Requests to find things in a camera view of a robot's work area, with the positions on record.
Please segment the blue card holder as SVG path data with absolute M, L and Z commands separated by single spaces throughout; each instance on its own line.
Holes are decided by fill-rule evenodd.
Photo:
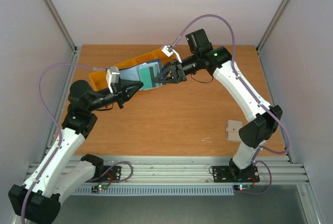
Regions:
M 160 59 L 138 64 L 129 68 L 120 69 L 120 78 L 124 80 L 140 81 L 143 87 L 140 91 L 156 89 L 163 86 L 163 83 L 154 83 L 154 78 L 162 71 Z

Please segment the teal credit card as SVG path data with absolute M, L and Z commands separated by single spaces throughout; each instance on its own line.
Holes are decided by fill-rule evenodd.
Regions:
M 158 88 L 161 84 L 154 83 L 153 79 L 157 75 L 157 66 L 142 66 L 138 70 L 140 81 L 144 84 L 141 90 Z

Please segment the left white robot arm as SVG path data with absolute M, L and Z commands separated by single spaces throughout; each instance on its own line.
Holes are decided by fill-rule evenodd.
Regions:
M 75 81 L 70 87 L 68 111 L 59 135 L 33 174 L 23 185 L 13 185 L 8 196 L 15 214 L 25 223 L 52 223 L 60 212 L 63 202 L 81 184 L 115 181 L 109 175 L 102 158 L 84 155 L 79 163 L 62 176 L 68 161 L 92 131 L 97 116 L 93 113 L 105 110 L 117 103 L 120 108 L 143 87 L 141 81 L 120 79 L 109 88 L 94 91 L 85 80 Z

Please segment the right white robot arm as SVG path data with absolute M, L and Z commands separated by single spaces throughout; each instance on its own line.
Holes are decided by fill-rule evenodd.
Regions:
M 240 128 L 240 145 L 230 159 L 228 174 L 233 181 L 247 176 L 260 146 L 276 132 L 282 109 L 263 99 L 232 63 L 231 53 L 223 46 L 214 48 L 204 29 L 186 35 L 191 56 L 171 60 L 153 79 L 154 83 L 180 83 L 187 75 L 205 69 L 221 83 L 242 110 L 247 124 Z

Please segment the beige card holder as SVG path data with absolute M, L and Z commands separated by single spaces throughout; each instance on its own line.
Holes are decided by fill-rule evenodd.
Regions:
M 226 139 L 232 142 L 240 142 L 239 130 L 243 127 L 243 122 L 238 120 L 227 120 Z

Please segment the yellow bin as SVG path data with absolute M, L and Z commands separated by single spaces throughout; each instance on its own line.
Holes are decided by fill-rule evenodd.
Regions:
M 138 64 L 152 61 L 157 58 L 158 58 L 158 52 L 155 50 L 155 51 L 151 51 L 151 52 L 134 57 L 133 62 L 134 62 L 134 64 L 138 65 Z
M 174 54 L 172 54 L 171 56 L 168 56 L 161 49 L 156 49 L 152 52 L 153 52 L 153 59 L 160 60 L 162 66 L 169 63 L 170 61 L 172 61 L 175 58 Z
M 88 74 L 94 91 L 109 90 L 106 75 L 106 71 L 94 71 Z
M 135 65 L 137 65 L 137 62 L 135 60 L 128 59 L 128 60 L 122 61 L 120 63 L 113 64 L 112 66 L 113 67 L 117 67 L 120 70 L 120 69 L 131 68 L 131 67 L 133 67 Z

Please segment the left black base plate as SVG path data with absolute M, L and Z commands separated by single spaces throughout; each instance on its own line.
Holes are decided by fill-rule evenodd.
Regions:
M 117 166 L 104 166 L 103 169 L 99 169 L 97 173 L 87 182 L 99 182 L 105 183 L 110 181 L 118 181 L 121 178 L 122 167 Z

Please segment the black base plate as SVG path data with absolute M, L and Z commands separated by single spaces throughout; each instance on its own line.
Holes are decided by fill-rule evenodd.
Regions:
M 121 178 L 122 167 L 117 166 L 104 166 L 103 169 L 99 169 L 97 173 L 87 182 L 99 182 L 105 183 L 110 181 L 118 181 Z
M 229 166 L 211 166 L 209 168 L 215 183 L 248 183 L 260 182 L 257 166 L 250 165 L 248 168 L 232 172 Z

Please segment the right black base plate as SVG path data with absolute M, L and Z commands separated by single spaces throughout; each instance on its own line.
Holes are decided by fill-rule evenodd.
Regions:
M 232 172 L 229 166 L 211 166 L 209 168 L 215 183 L 248 183 L 260 182 L 257 166 L 250 165 L 248 168 Z

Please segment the aluminium rail frame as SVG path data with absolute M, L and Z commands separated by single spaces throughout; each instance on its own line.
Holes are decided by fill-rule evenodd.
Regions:
M 204 185 L 213 183 L 211 166 L 228 165 L 228 156 L 108 156 L 101 155 L 106 166 L 128 161 L 134 173 L 128 184 Z M 302 164 L 292 163 L 288 156 L 260 156 L 272 174 L 272 185 L 308 185 L 309 179 Z

